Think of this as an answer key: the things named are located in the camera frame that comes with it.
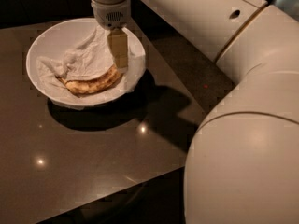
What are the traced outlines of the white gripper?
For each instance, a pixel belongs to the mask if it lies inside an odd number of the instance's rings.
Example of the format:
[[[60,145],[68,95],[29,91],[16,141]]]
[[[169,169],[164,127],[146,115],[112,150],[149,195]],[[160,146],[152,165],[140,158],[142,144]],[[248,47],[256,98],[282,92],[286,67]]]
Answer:
[[[122,0],[116,4],[103,4],[91,1],[93,15],[98,24],[111,30],[107,36],[114,64],[120,73],[128,70],[128,37],[121,29],[131,18],[131,0]]]

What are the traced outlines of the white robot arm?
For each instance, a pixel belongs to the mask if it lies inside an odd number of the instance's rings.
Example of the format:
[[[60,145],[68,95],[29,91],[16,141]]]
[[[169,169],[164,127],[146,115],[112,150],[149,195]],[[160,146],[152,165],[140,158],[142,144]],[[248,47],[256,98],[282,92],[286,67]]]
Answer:
[[[265,0],[141,0],[234,83],[185,164],[186,224],[299,224],[299,23]],[[95,18],[125,0],[92,0]]]

